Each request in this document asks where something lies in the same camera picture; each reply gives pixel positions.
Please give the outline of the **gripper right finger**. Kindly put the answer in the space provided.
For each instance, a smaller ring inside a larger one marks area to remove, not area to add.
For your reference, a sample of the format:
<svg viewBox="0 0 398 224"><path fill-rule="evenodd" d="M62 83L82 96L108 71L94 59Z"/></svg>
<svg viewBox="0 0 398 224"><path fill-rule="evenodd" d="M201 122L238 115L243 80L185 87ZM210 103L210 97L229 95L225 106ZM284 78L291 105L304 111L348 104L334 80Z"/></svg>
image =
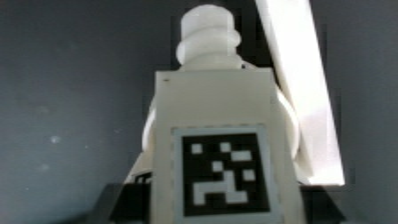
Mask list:
<svg viewBox="0 0 398 224"><path fill-rule="evenodd" d="M307 224L348 224L348 215L343 211L341 188L336 186L300 187Z"/></svg>

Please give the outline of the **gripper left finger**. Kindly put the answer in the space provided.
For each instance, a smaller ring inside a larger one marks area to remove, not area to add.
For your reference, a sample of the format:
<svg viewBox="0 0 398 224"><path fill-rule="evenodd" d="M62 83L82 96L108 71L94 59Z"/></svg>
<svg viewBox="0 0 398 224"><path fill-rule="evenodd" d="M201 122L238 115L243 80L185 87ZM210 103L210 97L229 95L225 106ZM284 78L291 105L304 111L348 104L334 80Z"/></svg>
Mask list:
<svg viewBox="0 0 398 224"><path fill-rule="evenodd" d="M149 224L149 185L105 186L87 224Z"/></svg>

